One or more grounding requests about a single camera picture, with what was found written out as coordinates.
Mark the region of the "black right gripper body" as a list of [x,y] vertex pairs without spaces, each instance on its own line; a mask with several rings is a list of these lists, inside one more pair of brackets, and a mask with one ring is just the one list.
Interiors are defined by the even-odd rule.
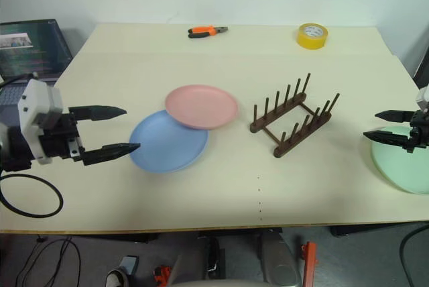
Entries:
[[406,111],[405,122],[409,122],[412,129],[404,149],[407,150],[408,153],[413,153],[415,148],[427,148],[428,112],[423,112],[421,110],[414,112]]

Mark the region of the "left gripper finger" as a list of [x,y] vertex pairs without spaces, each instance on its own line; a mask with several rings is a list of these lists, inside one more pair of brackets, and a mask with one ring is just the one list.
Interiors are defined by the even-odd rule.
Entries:
[[108,120],[127,113],[124,109],[105,105],[69,107],[68,111],[69,119],[73,123],[77,123],[81,120]]
[[105,145],[100,149],[84,151],[82,162],[85,166],[116,160],[140,148],[140,143],[116,143]]

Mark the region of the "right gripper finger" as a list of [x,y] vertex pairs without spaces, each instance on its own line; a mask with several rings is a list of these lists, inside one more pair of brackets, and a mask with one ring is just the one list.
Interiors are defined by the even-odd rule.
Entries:
[[410,143],[406,135],[399,135],[390,131],[366,131],[363,135],[372,141],[376,141],[381,144],[399,146],[402,148],[409,148]]
[[410,123],[414,118],[414,111],[399,111],[399,110],[386,110],[376,113],[375,116],[390,122],[395,123]]

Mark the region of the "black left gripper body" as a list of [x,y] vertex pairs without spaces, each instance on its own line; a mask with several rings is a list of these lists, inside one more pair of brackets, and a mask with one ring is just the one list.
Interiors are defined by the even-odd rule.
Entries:
[[77,122],[83,116],[82,107],[70,107],[69,112],[62,114],[51,128],[44,129],[39,140],[47,157],[71,158],[75,162],[82,160],[84,149]]

